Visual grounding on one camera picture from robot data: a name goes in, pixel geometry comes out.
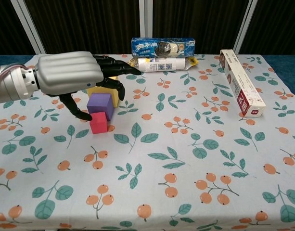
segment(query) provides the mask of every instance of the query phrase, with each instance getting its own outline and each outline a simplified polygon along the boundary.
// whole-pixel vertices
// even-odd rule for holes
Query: yellow cube
[[[110,77],[111,79],[118,80],[118,76]],[[113,101],[113,107],[117,107],[118,105],[118,91],[116,89],[109,89],[109,88],[103,88],[103,87],[93,87],[86,89],[88,96],[90,97],[93,93],[110,93],[112,96],[112,101]]]

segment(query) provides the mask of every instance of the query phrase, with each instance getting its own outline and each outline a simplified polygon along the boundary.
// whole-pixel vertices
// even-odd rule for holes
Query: red box label
[[[240,91],[238,98],[237,98],[237,102],[239,104],[239,107],[240,107],[243,115],[245,115],[249,109],[250,104],[249,104],[248,100],[246,99],[243,90]]]

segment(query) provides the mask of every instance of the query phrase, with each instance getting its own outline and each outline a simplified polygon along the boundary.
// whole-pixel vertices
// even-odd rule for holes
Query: purple cube
[[[89,114],[96,112],[105,112],[107,121],[110,121],[113,115],[114,107],[110,93],[93,93],[87,104]]]

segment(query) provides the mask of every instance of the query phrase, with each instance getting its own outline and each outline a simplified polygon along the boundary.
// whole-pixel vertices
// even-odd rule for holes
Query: background wall
[[[46,53],[131,53],[150,17],[153,37],[193,37],[195,53],[218,54],[234,48],[256,1],[239,53],[295,54],[295,0],[0,0],[0,54],[35,54],[14,2],[25,6]]]

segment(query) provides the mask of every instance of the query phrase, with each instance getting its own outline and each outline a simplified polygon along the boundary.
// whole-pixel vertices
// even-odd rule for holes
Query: pink cube
[[[105,112],[92,113],[93,118],[90,121],[90,128],[93,134],[103,133],[108,131],[107,118]]]

